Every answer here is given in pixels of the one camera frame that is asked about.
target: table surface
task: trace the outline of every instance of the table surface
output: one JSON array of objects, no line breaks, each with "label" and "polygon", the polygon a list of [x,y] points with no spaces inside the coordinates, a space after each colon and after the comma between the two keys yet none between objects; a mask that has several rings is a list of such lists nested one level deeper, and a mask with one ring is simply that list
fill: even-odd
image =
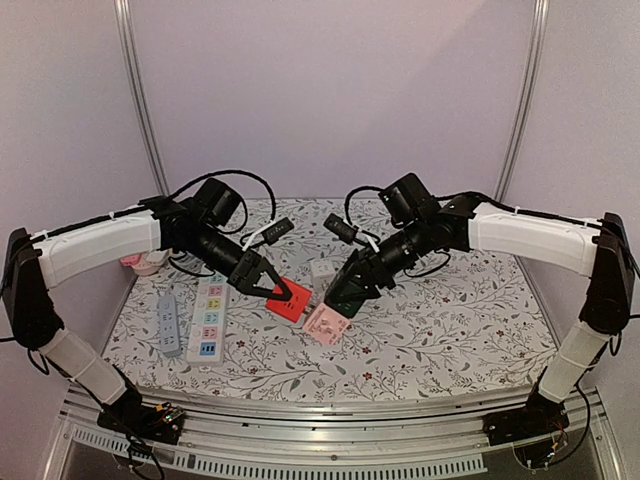
[{"label": "table surface", "polygon": [[[322,227],[329,213],[343,216],[342,203],[279,201],[278,218],[288,216],[296,228],[260,252],[281,275],[310,287],[310,260],[328,258],[339,267],[353,250]],[[248,228],[266,223],[269,203],[247,204]],[[353,201],[352,217],[383,237],[394,231],[379,201]],[[397,287],[366,302],[333,347],[273,315],[264,299],[232,291],[224,363],[215,368],[184,359],[198,280],[174,279],[177,272],[165,267],[138,279],[104,356],[140,386],[262,400],[388,401],[532,383],[556,348],[517,263],[502,254],[452,254],[432,276],[396,277]],[[412,273],[441,261],[429,255]],[[158,347],[156,304],[172,281],[183,353],[168,359]]]}]

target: white wall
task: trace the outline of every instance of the white wall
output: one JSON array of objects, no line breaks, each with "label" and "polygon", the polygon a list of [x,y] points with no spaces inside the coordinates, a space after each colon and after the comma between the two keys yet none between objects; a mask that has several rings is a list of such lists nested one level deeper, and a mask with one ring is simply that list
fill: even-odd
[{"label": "white wall", "polygon": [[[640,258],[640,3],[552,2],[545,51],[511,204],[578,216],[616,212]],[[562,337],[587,280],[530,262]],[[636,288],[636,297],[640,289]],[[635,302],[634,311],[640,310]],[[629,478],[640,472],[640,324],[591,374]]]},{"label": "white wall", "polygon": [[[112,2],[4,2],[0,65],[2,265],[17,227],[55,228],[155,193]],[[100,346],[127,284],[119,265],[105,266],[56,289],[56,309]],[[0,345],[0,379],[0,478],[36,478],[65,381],[42,376],[15,344]]]},{"label": "white wall", "polygon": [[[281,197],[339,197],[407,171],[495,188],[533,0],[134,0],[172,188],[246,168]],[[243,193],[264,197],[259,185]]]}]

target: black cable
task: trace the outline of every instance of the black cable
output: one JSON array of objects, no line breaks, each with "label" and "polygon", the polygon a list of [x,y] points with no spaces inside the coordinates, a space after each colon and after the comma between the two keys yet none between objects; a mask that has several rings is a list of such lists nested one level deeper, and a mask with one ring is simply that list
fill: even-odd
[{"label": "black cable", "polygon": [[[80,385],[84,389],[84,391],[89,394],[89,396],[100,406],[100,408],[102,409],[102,411],[104,413],[109,415],[109,417],[111,417],[111,419],[115,423],[117,423],[123,430],[126,431],[125,436],[126,436],[127,440],[129,441],[129,448],[127,449],[127,455],[129,457],[129,468],[131,468],[131,471],[138,478],[142,478],[143,480],[165,480],[166,477],[165,477],[165,474],[164,474],[164,469],[160,465],[160,462],[158,462],[158,459],[156,458],[156,455],[153,453],[153,449],[151,447],[149,447],[149,445],[147,445],[146,442],[139,435],[134,433],[133,430],[131,430],[129,427],[124,425],[120,420],[118,420],[118,418],[116,418],[116,416],[113,415],[108,409],[104,408],[104,404],[100,401],[100,399],[98,397],[96,397],[93,394],[93,392],[91,392],[87,387],[85,387],[81,383],[79,383],[78,385]],[[131,441],[132,438],[134,438],[138,443],[134,444]],[[137,470],[137,467],[133,466],[133,452],[134,451],[136,453],[138,453],[138,454],[147,455],[149,458],[151,458],[151,460],[155,464],[156,468],[158,469],[158,473],[160,474],[159,478],[152,479],[151,477],[147,477],[146,475],[143,475],[142,473],[140,473]]]},{"label": "black cable", "polygon": [[44,355],[38,352],[38,354],[40,355],[40,359],[42,360],[42,365],[38,365],[38,363],[34,360],[33,355],[31,355],[31,352],[32,350],[27,349],[27,357],[29,357],[29,361],[31,362],[31,365],[36,367],[36,369],[38,369],[38,371],[43,375],[49,375],[49,373],[51,372],[49,371],[49,364],[47,363],[47,359],[44,357]]},{"label": "black cable", "polygon": [[419,273],[418,275],[410,275],[409,273],[407,273],[407,269],[406,268],[404,269],[404,274],[409,278],[422,278],[422,277],[426,277],[427,275],[434,274],[439,270],[442,270],[451,261],[451,254],[449,252],[435,252],[435,253],[440,253],[442,255],[446,255],[447,258],[445,259],[444,262],[442,262],[437,267],[434,267],[434,268],[432,268],[430,270],[427,270],[426,272]]},{"label": "black cable", "polygon": [[353,196],[356,193],[360,193],[360,192],[381,192],[381,191],[382,191],[382,188],[380,188],[380,187],[373,187],[371,185],[363,185],[361,187],[354,188],[349,193],[347,193],[347,196],[344,197],[344,216],[345,216],[345,218],[347,220],[347,223],[349,225],[353,225],[351,223],[351,215],[349,214],[349,207],[351,206],[351,198],[353,198]]},{"label": "black cable", "polygon": [[[493,198],[491,198],[489,195],[486,195],[486,194],[481,193],[481,192],[473,192],[473,191],[460,192],[460,193],[455,193],[455,194],[452,194],[452,195],[445,195],[445,196],[442,196],[442,197],[436,197],[436,200],[438,200],[440,202],[447,201],[447,200],[451,200],[451,199],[457,197],[458,195],[473,195],[475,197],[478,197],[483,202],[490,203],[491,205],[493,205],[496,208],[499,208],[500,210],[504,210],[504,211],[507,211],[509,213],[515,213],[516,212],[516,209],[514,207],[510,207],[509,205],[505,205],[504,203],[500,203],[497,200],[494,200]],[[558,214],[555,214],[555,213],[539,212],[539,211],[536,211],[536,210],[527,210],[527,209],[524,209],[524,208],[518,209],[518,215],[527,215],[529,217],[544,218],[545,220],[559,220],[561,222],[570,223],[572,225],[584,225],[585,227],[591,227],[591,228],[595,228],[597,230],[600,230],[602,228],[602,225],[598,225],[598,224],[595,224],[595,223],[584,222],[583,220],[578,220],[576,218],[565,217],[565,216],[558,215]]]},{"label": "black cable", "polygon": [[613,337],[609,338],[609,353],[611,353],[612,357],[615,357],[618,352],[620,352],[620,345],[622,344],[622,332],[616,336],[618,337],[618,341],[615,347],[613,346]]},{"label": "black cable", "polygon": [[178,265],[173,258],[169,257],[169,265],[171,265],[173,268],[175,268],[176,270],[178,270],[179,272],[184,273],[185,275],[190,275],[192,277],[196,277],[196,278],[207,278],[207,277],[212,277],[213,275],[215,275],[215,273],[197,273],[197,272],[190,272],[189,270],[182,268],[180,265]]},{"label": "black cable", "polygon": [[241,232],[242,230],[244,230],[244,227],[247,226],[247,222],[249,221],[249,209],[247,209],[247,202],[245,202],[244,198],[242,197],[240,197],[240,204],[242,205],[242,208],[244,210],[244,221],[242,222],[242,225],[234,230],[219,230],[220,233],[224,233],[225,235],[233,235],[234,233]]},{"label": "black cable", "polygon": [[261,183],[264,186],[264,188],[267,190],[267,193],[269,194],[269,200],[271,201],[271,221],[274,221],[276,219],[276,196],[273,193],[273,189],[271,188],[271,185],[269,185],[267,183],[267,181],[264,180],[262,177],[259,177],[255,173],[247,172],[245,170],[233,170],[233,169],[231,169],[231,170],[219,170],[217,172],[212,172],[212,173],[205,173],[204,175],[200,175],[198,178],[194,178],[190,182],[185,183],[178,190],[176,190],[171,195],[165,197],[164,199],[162,199],[160,201],[173,200],[173,199],[177,198],[179,195],[181,195],[183,192],[185,192],[186,190],[188,190],[191,187],[193,187],[194,185],[196,185],[196,184],[198,184],[200,182],[203,182],[203,181],[207,180],[208,178],[220,177],[222,175],[242,175],[242,176],[245,176],[245,177],[252,178],[255,181]]},{"label": "black cable", "polygon": [[111,215],[99,215],[97,217],[89,218],[87,220],[83,220],[82,222],[73,223],[71,225],[66,225],[64,227],[56,228],[55,230],[51,230],[47,232],[47,237],[56,237],[58,235],[62,235],[63,233],[68,233],[73,230],[78,230],[79,228],[88,227],[90,225],[95,225],[96,223],[106,222],[108,220],[112,220],[114,218],[120,218],[127,215],[131,215],[133,213],[144,212],[145,210],[149,210],[148,207],[132,207],[126,210],[120,210],[118,212],[114,212],[113,216]]},{"label": "black cable", "polygon": [[587,407],[587,424],[584,427],[584,432],[582,432],[582,436],[580,437],[580,440],[578,440],[578,443],[576,443],[576,446],[573,447],[573,450],[571,450],[568,454],[566,454],[561,459],[556,460],[555,462],[552,460],[549,463],[549,466],[558,465],[559,463],[567,461],[571,456],[573,456],[574,453],[576,453],[578,451],[580,446],[586,440],[587,435],[589,434],[589,427],[591,425],[591,405],[589,405],[589,399],[587,398],[587,396],[584,394],[584,392],[580,388],[580,385],[576,385],[576,390],[578,390],[578,393],[580,394],[580,396],[584,400],[584,403],[585,403],[585,405]]}]

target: small white box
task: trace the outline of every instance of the small white box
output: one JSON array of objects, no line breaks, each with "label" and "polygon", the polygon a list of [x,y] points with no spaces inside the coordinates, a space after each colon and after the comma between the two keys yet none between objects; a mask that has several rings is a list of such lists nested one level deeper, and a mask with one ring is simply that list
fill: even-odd
[{"label": "small white box", "polygon": [[311,285],[313,295],[311,303],[318,305],[324,298],[324,294],[336,276],[333,262],[327,259],[311,260]]}]

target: gray power strip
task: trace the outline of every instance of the gray power strip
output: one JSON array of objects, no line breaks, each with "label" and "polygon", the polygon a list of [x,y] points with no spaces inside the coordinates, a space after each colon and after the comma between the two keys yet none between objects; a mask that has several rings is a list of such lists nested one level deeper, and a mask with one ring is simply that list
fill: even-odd
[{"label": "gray power strip", "polygon": [[180,327],[176,297],[167,293],[158,299],[158,322],[160,324],[160,351],[165,357],[180,355]]}]

